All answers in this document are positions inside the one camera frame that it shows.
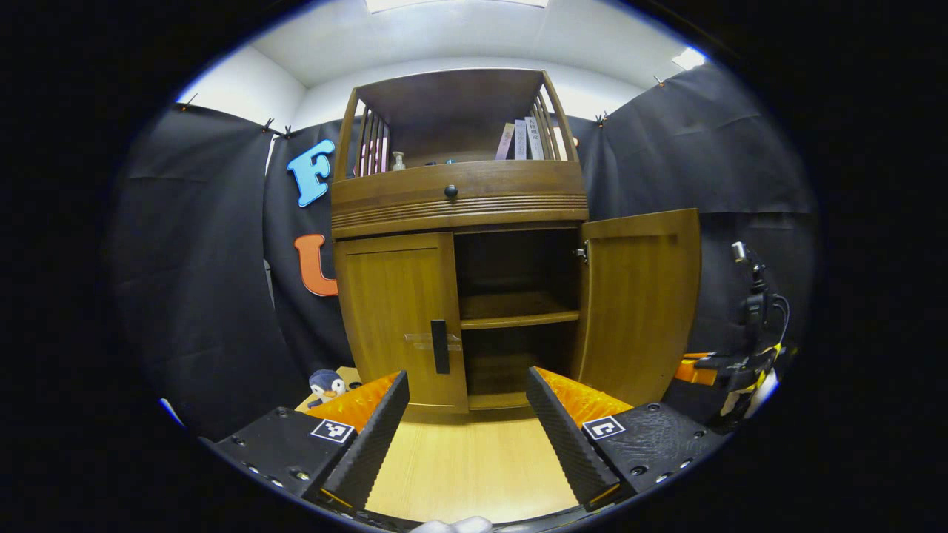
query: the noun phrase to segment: cable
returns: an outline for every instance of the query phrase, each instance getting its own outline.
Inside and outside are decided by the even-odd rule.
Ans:
[[[784,318],[784,321],[783,321],[783,332],[780,333],[780,344],[783,345],[783,337],[784,337],[785,335],[787,335],[787,326],[790,325],[790,302],[788,302],[786,298],[780,296],[779,294],[774,294],[774,299],[775,299],[775,300],[780,300],[780,301],[782,301],[784,304],[787,305],[787,308],[784,309],[783,307],[779,307],[779,306],[776,304],[776,302],[774,302],[774,306],[779,307],[780,310],[783,311],[783,318]]]

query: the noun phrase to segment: bottle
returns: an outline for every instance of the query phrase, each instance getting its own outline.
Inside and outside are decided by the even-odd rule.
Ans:
[[[394,170],[394,171],[403,171],[403,170],[405,170],[405,163],[402,162],[402,157],[404,157],[405,154],[403,154],[403,153],[401,153],[401,152],[392,152],[392,155],[395,156],[395,164],[392,165],[392,170]]]

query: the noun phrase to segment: blue letter f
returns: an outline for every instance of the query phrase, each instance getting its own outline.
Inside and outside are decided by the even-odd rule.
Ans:
[[[292,172],[297,178],[297,186],[300,187],[300,207],[308,206],[313,200],[329,191],[329,186],[317,180],[316,176],[323,179],[329,177],[329,159],[324,154],[332,154],[333,150],[336,150],[336,145],[327,138],[286,165],[286,170]]]

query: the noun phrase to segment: ceiling light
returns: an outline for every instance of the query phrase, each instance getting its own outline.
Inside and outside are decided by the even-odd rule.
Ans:
[[[414,4],[427,4],[429,2],[437,2],[438,0],[365,0],[366,7],[369,8],[369,13],[378,13],[379,11],[384,11],[386,9],[395,9],[403,8],[405,6],[412,6]],[[537,6],[538,8],[546,8],[549,0],[498,0],[500,2],[509,2],[513,4],[523,4],[525,6]]]
[[[671,62],[685,70],[691,70],[699,64],[704,64],[704,56],[696,49],[689,46],[684,52],[671,58]]]

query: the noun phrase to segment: black door handle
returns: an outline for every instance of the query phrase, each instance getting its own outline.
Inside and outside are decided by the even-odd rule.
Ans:
[[[447,358],[447,323],[431,321],[431,345],[434,347],[434,371],[450,374],[451,362]]]

